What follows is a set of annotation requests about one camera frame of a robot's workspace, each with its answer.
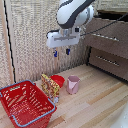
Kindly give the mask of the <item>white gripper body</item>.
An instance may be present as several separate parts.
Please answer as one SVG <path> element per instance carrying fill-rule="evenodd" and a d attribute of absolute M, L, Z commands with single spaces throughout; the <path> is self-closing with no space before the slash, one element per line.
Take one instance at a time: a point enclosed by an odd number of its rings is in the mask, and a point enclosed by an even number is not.
<path fill-rule="evenodd" d="M 80 29 L 73 27 L 70 29 L 51 30 L 47 33 L 47 46 L 56 48 L 67 45 L 74 45 L 79 42 Z"/>

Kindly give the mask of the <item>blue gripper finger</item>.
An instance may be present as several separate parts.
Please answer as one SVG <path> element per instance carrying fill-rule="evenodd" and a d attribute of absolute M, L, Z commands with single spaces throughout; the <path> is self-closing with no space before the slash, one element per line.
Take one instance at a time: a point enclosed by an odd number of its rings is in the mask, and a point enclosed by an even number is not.
<path fill-rule="evenodd" d="M 70 54 L 70 51 L 71 51 L 71 50 L 70 50 L 69 48 L 67 48 L 67 49 L 66 49 L 66 55 L 69 55 L 69 54 Z"/>
<path fill-rule="evenodd" d="M 57 50 L 56 50 L 56 49 L 54 50 L 54 52 L 53 52 L 53 53 L 54 53 L 54 57 L 57 57 L 58 52 L 57 52 Z"/>

